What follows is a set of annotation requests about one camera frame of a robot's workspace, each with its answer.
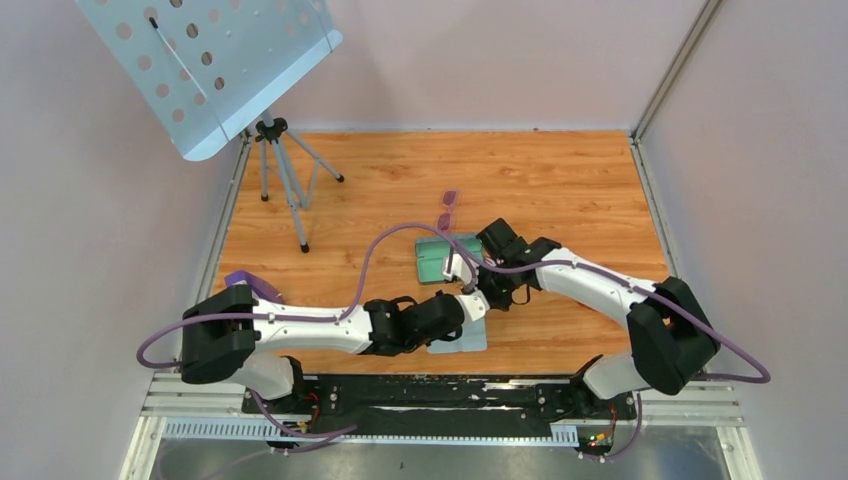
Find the light blue cloth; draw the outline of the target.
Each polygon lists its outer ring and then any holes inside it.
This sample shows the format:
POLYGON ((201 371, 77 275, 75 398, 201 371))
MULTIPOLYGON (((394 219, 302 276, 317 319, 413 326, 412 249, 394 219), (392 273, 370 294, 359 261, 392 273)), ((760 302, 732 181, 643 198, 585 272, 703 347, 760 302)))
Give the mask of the light blue cloth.
POLYGON ((486 320, 481 319, 464 325, 461 333, 450 333, 443 339, 433 341, 428 347, 429 354, 473 353, 485 351, 488 347, 486 320))

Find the grey-green glasses case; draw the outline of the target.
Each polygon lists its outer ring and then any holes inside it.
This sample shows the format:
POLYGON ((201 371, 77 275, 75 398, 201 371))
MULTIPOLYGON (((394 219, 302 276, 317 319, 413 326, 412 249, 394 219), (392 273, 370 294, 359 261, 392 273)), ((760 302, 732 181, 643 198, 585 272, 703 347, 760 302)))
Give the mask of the grey-green glasses case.
MULTIPOLYGON (((483 256, 482 244, 474 234, 453 234, 452 238, 465 246, 473 256, 483 256)), ((419 237, 415 240, 414 250, 418 282, 422 285, 442 283, 442 265, 451 253, 449 243, 439 236, 419 237)))

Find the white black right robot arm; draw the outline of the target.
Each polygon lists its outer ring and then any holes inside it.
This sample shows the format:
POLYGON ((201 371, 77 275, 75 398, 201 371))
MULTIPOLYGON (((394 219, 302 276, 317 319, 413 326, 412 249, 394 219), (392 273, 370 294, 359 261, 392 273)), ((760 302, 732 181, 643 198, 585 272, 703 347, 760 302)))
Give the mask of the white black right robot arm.
POLYGON ((652 282, 626 276, 551 239, 527 242, 503 219, 476 237, 489 257, 476 270, 476 286, 490 308, 509 310, 514 291, 528 287, 568 297, 627 330, 627 350, 599 355, 573 377, 571 403, 584 417, 598 416, 621 393, 675 395, 720 350, 705 331, 710 323, 694 293, 677 277, 652 282))

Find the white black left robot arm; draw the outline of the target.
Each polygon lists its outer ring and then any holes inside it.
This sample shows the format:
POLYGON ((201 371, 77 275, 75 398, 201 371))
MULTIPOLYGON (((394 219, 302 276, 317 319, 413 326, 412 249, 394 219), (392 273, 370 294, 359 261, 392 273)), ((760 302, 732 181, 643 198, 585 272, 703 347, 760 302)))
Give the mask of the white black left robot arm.
POLYGON ((307 389, 299 364, 279 351, 397 356, 461 334, 487 310, 477 294, 438 293, 423 302, 371 300, 346 313, 284 305, 255 296, 247 284, 233 285, 184 312, 189 324, 183 330, 181 379, 194 385, 238 383, 293 413, 304 405, 307 389))

